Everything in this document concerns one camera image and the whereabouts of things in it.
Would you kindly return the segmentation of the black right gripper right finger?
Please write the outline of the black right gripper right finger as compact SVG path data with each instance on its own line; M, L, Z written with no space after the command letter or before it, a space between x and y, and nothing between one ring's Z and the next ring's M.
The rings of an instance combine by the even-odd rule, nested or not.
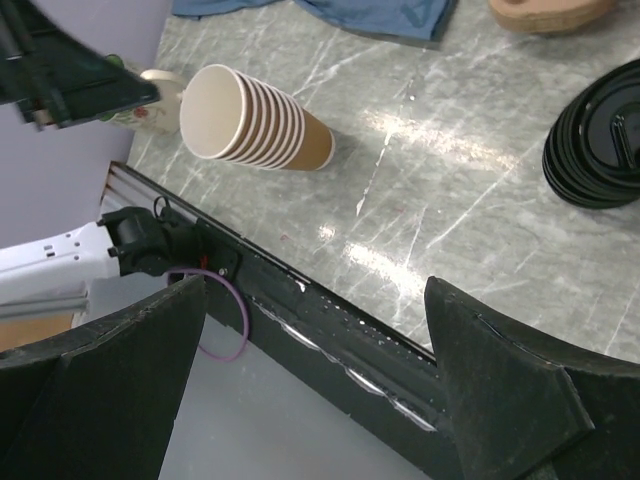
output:
M639 476L639 366L504 315L431 277L425 310L465 478Z

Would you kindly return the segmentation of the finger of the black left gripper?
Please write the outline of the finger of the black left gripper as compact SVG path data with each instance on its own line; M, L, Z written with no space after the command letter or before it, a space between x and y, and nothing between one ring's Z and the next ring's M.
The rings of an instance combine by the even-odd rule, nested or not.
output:
M33 2L1 3L1 103L25 123L69 128L159 99L152 82L77 41Z

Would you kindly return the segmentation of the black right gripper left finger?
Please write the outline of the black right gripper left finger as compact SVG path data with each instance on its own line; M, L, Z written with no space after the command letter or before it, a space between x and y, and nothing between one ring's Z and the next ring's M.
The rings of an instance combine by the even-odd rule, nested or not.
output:
M1 354L4 479L156 479L206 309L190 277Z

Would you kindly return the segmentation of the brown paper cup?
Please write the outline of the brown paper cup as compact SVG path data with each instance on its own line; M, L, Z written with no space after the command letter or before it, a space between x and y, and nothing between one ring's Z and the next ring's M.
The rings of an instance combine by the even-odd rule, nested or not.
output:
M225 65L208 65L193 76L182 93L182 140L198 158L221 159L241 139L247 112L247 89L237 71Z

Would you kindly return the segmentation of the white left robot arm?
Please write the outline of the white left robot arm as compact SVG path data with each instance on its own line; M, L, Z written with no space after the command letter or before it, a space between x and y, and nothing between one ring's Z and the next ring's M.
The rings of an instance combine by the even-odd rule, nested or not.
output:
M185 81L164 70L141 73L102 56L60 29L31 1L1 4L1 102L25 123L58 129L117 120L129 129L174 133ZM59 283L162 276L197 267L201 228L163 208L125 207L79 228L1 251L1 301Z

